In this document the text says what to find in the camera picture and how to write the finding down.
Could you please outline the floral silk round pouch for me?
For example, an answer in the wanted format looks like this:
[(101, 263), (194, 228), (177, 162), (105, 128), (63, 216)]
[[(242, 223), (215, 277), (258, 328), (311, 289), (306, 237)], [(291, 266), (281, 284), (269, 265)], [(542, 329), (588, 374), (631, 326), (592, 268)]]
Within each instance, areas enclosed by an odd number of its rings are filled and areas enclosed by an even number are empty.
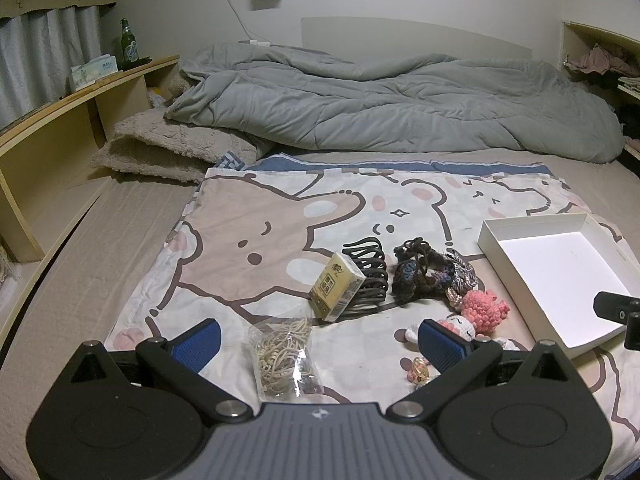
[(407, 380), (414, 388), (426, 386), (433, 379), (430, 363), (423, 356), (414, 358), (407, 372)]

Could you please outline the pink crochet doll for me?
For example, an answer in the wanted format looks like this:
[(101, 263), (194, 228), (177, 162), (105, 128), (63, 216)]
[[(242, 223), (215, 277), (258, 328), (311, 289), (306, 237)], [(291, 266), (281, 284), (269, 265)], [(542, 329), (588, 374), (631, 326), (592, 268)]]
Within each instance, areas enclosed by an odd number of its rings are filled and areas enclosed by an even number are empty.
[(490, 336), (510, 312), (510, 306), (491, 290), (470, 290), (457, 308), (437, 323), (466, 341)]

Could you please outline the striped metallic scrunchie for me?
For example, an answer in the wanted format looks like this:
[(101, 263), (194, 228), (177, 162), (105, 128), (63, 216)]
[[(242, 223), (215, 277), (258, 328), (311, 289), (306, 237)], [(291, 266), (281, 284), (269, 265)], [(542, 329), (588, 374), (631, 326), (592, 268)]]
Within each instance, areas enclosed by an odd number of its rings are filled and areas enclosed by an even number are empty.
[(454, 312), (459, 313), (465, 295), (478, 289), (478, 278), (472, 264), (467, 262), (454, 248), (448, 250), (444, 258), (451, 271), (451, 281), (445, 289), (445, 294), (450, 307), (454, 309)]

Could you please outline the dark brown knitted scrunchie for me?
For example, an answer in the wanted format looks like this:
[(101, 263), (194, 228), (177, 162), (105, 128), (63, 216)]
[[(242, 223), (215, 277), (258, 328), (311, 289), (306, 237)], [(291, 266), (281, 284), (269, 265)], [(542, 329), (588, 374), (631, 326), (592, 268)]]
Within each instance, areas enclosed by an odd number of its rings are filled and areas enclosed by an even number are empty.
[(392, 294), (396, 304), (442, 296), (454, 280), (454, 263), (422, 237), (394, 249), (397, 259)]

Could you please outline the bag of rubber bands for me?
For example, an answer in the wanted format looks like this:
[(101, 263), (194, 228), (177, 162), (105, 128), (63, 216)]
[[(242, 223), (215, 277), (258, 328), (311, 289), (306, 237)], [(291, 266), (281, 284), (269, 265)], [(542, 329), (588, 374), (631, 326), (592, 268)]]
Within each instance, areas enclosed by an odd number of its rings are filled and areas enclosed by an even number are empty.
[(310, 318), (267, 318), (247, 332), (258, 396), (263, 401), (293, 402), (324, 388), (311, 359)]

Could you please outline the black hair claw clip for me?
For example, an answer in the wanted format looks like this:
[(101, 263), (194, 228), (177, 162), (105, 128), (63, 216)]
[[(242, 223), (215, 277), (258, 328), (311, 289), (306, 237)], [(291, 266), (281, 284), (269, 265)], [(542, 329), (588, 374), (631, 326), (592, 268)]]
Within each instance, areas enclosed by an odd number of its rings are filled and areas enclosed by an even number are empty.
[(356, 316), (380, 310), (388, 291), (388, 273), (383, 246), (377, 237), (369, 236), (343, 245), (342, 254), (364, 275), (364, 281), (343, 312)]

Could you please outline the yellow small card box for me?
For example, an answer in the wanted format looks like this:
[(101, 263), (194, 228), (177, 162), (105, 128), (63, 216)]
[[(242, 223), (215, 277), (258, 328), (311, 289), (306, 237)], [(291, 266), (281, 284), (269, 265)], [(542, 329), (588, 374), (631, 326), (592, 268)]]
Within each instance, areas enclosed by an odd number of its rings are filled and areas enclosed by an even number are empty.
[(314, 313), (335, 322), (345, 311), (366, 277), (349, 256), (334, 252), (309, 292)]

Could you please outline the cartoon bear print blanket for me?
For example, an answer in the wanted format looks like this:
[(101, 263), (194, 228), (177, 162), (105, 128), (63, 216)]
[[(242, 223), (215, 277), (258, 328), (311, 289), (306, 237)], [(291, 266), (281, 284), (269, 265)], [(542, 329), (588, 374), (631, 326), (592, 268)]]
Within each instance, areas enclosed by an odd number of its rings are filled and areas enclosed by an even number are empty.
[[(293, 160), (210, 168), (107, 338), (131, 378), (114, 399), (127, 445), (144, 446), (140, 478), (609, 479), (639, 461), (639, 355), (625, 327), (569, 358), (536, 340), (477, 245), (486, 220), (591, 214), (614, 240), (614, 216), (636, 190), (602, 167)], [(383, 246), (380, 310), (322, 321), (309, 292), (334, 252), (362, 238)], [(422, 237), (472, 264), (477, 290), (510, 306), (471, 354), (416, 389), (419, 348), (405, 330), (454, 314), (446, 294), (396, 304), (394, 249)], [(267, 318), (310, 318), (323, 392), (293, 402), (257, 392), (248, 330)], [(206, 318), (221, 348), (199, 373), (168, 342)]]

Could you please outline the wooden bedside shelf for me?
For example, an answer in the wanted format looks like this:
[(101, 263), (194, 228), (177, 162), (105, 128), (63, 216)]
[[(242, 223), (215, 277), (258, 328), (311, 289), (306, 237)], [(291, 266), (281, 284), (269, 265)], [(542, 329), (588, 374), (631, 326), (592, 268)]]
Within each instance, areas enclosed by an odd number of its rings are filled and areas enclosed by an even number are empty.
[(168, 93), (178, 56), (121, 70), (72, 93), (1, 133), (1, 244), (17, 262), (17, 282), (3, 287), (1, 333), (8, 336), (40, 276), (112, 182), (91, 159), (121, 120)]

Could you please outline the open wardrobe shelf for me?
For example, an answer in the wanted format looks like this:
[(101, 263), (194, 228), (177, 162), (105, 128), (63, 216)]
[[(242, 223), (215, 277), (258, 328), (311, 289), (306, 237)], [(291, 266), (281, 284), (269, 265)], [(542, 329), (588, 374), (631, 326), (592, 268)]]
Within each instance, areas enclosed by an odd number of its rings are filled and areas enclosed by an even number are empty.
[(561, 32), (561, 67), (574, 81), (600, 96), (612, 107), (620, 122), (625, 146), (618, 156), (620, 163), (639, 174), (639, 76), (625, 77), (614, 73), (584, 74), (563, 66), (567, 58), (579, 58), (595, 44), (603, 47), (622, 47), (631, 52), (639, 62), (639, 40), (612, 32), (612, 30), (577, 22), (564, 22)]

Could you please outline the pink clothes pile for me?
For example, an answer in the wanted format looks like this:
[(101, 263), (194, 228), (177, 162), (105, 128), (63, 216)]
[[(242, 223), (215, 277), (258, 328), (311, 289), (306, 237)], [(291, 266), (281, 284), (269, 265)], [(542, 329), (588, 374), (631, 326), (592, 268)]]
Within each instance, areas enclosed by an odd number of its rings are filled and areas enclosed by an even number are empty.
[(584, 74), (614, 73), (625, 77), (639, 76), (639, 62), (636, 57), (622, 47), (603, 47), (595, 44), (579, 58), (567, 58), (563, 66)]

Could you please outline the grey quilted duvet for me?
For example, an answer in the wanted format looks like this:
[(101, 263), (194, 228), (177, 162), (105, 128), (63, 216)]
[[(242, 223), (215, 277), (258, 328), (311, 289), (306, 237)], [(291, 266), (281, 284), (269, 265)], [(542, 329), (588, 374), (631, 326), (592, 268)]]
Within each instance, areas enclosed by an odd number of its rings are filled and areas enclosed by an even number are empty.
[(605, 100), (552, 65), (444, 54), (355, 63), (283, 46), (214, 44), (168, 107), (184, 124), (308, 151), (529, 151), (606, 164), (625, 140)]

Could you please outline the tissue pack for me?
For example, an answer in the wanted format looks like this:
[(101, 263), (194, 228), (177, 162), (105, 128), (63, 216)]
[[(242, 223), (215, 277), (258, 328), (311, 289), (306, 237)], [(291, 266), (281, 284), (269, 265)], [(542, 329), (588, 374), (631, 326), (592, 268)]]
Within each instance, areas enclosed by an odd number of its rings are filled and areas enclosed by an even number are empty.
[(70, 68), (70, 88), (73, 92), (76, 92), (117, 72), (117, 60), (114, 55), (104, 54), (98, 56), (85, 64)]

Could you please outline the green glass bottle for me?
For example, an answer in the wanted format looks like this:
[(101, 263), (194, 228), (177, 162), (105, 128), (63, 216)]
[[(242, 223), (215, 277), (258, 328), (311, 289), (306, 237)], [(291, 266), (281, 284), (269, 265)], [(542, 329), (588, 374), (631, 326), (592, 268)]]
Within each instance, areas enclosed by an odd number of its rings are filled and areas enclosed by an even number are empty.
[(120, 24), (122, 24), (122, 36), (120, 37), (122, 67), (129, 68), (139, 61), (137, 39), (132, 33), (129, 22), (126, 18), (122, 18), (120, 20)]

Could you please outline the grey curtain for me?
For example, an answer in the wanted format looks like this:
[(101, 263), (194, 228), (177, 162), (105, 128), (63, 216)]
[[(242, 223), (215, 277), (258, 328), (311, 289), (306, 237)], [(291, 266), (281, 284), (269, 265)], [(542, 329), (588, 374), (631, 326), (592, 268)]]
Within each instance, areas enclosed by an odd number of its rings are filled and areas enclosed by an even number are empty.
[(70, 93), (70, 69), (101, 55), (99, 9), (70, 6), (1, 21), (1, 125)]

